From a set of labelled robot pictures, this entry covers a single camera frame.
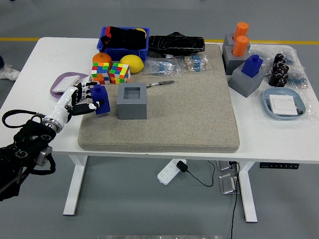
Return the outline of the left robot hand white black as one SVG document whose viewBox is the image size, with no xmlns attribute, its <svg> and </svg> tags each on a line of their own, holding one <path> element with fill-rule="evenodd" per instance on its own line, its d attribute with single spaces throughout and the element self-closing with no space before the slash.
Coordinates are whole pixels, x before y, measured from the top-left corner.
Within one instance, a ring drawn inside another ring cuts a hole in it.
<svg viewBox="0 0 319 239">
<path fill-rule="evenodd" d="M 85 98 L 93 98 L 87 87 L 94 85 L 96 83 L 88 82 L 69 87 L 58 100 L 53 113 L 46 115 L 42 123 L 44 125 L 55 125 L 61 130 L 72 116 L 88 114 L 103 106 L 106 102 L 103 98 L 92 103 L 79 104 Z"/>
</svg>

